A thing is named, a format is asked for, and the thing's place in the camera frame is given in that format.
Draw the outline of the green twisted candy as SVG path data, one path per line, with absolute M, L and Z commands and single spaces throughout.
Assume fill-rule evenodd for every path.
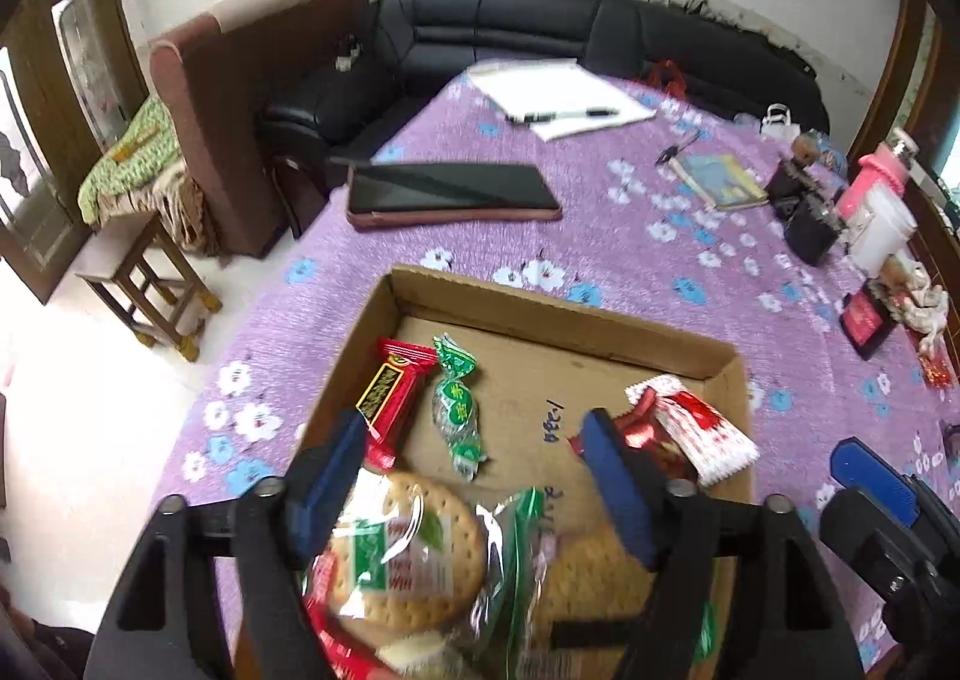
M 441 377 L 433 389 L 433 425 L 443 437 L 452 467 L 472 482 L 487 460 L 478 428 L 478 404 L 467 380 L 477 370 L 477 359 L 447 332 L 433 339 Z

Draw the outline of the white work gloves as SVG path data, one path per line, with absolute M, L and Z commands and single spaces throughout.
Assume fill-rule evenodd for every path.
M 934 284 L 924 264 L 905 251 L 890 254 L 878 279 L 887 287 L 895 318 L 918 334 L 919 352 L 930 357 L 946 331 L 950 303 L 947 290 Z

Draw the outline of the wooden stool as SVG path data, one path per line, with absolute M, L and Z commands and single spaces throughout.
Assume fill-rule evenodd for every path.
M 195 305 L 210 315 L 223 308 L 156 212 L 110 219 L 78 254 L 75 274 L 140 344 L 162 342 L 189 363 L 200 357 L 205 318 L 182 332 L 185 313 Z

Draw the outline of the red foil bag under gloves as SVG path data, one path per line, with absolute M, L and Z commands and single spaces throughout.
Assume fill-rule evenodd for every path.
M 930 339 L 912 329 L 907 329 L 907 334 L 918 355 L 923 383 L 931 389 L 954 387 L 957 384 L 957 375 L 953 371 L 944 336 L 937 334 L 935 338 Z

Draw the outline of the green floral cloth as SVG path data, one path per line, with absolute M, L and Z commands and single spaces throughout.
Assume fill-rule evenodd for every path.
M 101 221 L 99 199 L 135 191 L 182 159 L 176 126 L 166 104 L 151 94 L 112 148 L 91 167 L 78 188 L 76 204 L 86 225 Z

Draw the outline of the shallow cardboard box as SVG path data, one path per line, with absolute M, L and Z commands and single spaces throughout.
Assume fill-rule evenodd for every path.
M 373 285 L 314 405 L 302 441 L 322 443 L 355 404 L 381 360 L 379 339 L 426 344 L 447 332 L 478 360 L 472 393 L 488 459 L 473 482 L 452 469 L 420 402 L 400 462 L 462 497 L 547 488 L 558 531 L 607 519 L 586 466 L 568 440 L 589 410 L 618 416 L 631 384 L 672 373 L 740 430 L 750 426 L 747 373 L 727 342 L 550 295 L 398 264 Z

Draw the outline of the black tea tin rear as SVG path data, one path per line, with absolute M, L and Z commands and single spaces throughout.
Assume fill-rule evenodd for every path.
M 766 183 L 766 194 L 789 249 L 802 263 L 820 266 L 843 230 L 836 201 L 848 186 L 848 160 L 830 137 L 805 131 L 791 143 Z

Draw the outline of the black leather sofa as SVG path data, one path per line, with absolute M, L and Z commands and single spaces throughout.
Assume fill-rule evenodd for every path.
M 374 0 L 334 42 L 334 56 L 268 92 L 256 131 L 293 233 L 452 79 L 487 59 L 573 58 L 594 74 L 682 82 L 721 118 L 788 107 L 828 131 L 817 75 L 765 35 L 652 0 Z

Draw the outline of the red candy bar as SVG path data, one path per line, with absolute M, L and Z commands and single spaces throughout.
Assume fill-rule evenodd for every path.
M 421 389 L 438 366 L 438 355 L 426 345 L 384 338 L 379 339 L 377 352 L 381 365 L 355 409 L 368 426 L 366 464 L 390 471 Z

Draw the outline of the white paper stack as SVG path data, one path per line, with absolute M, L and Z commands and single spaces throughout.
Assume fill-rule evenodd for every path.
M 542 141 L 635 125 L 656 116 L 656 110 L 645 107 L 640 100 L 607 79 L 585 70 L 573 59 L 477 63 L 466 69 L 466 76 L 505 118 L 506 115 L 528 113 L 619 110 L 619 116 L 602 120 L 516 125 L 529 128 Z

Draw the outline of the red shiny snack pack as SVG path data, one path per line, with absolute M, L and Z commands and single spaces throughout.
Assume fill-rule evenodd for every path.
M 635 404 L 618 416 L 612 416 L 605 407 L 596 407 L 594 412 L 612 420 L 615 432 L 628 448 L 646 451 L 666 479 L 697 483 L 697 469 L 656 416 L 658 400 L 652 387 L 643 387 Z

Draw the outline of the white red sachet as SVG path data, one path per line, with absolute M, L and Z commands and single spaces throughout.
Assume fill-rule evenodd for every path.
M 674 375 L 658 375 L 625 389 L 631 405 L 652 393 L 654 419 L 697 471 L 698 485 L 713 487 L 755 464 L 758 446 L 719 410 Z

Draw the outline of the red crinkled candy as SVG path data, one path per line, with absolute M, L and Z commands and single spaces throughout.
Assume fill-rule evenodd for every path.
M 398 680 L 392 669 L 377 659 L 370 646 L 353 638 L 338 624 L 329 607 L 335 582 L 337 559 L 332 552 L 316 556 L 304 579 L 302 602 L 314 633 L 320 639 L 325 657 L 335 677 L 343 680 Z

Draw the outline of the round cracker pack green stripe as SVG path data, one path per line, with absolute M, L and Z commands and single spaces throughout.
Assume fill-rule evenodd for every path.
M 361 471 L 324 550 L 337 559 L 329 607 L 398 678 L 487 677 L 543 512 L 539 488 L 482 503 L 412 472 Z

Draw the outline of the purple floral tablecloth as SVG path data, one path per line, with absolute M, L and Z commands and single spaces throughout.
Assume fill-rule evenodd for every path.
M 545 143 L 506 125 L 467 79 L 452 81 L 379 159 L 534 164 L 562 219 L 359 231 L 336 192 L 242 310 L 241 331 L 172 449 L 161 494 L 213 501 L 283 471 L 371 288 L 411 264 L 729 342 L 747 366 L 757 485 L 793 497 L 807 524 L 835 491 L 828 456 L 846 437 L 955 503 L 958 461 L 942 426 L 957 420 L 957 391 L 924 384 L 903 332 L 870 359 L 856 354 L 839 327 L 844 297 L 862 284 L 846 251 L 805 266 L 769 207 L 711 210 L 658 162 L 665 146 L 696 131 L 697 154 L 734 155 L 766 178 L 781 146 L 647 89 L 640 100 L 654 120 Z

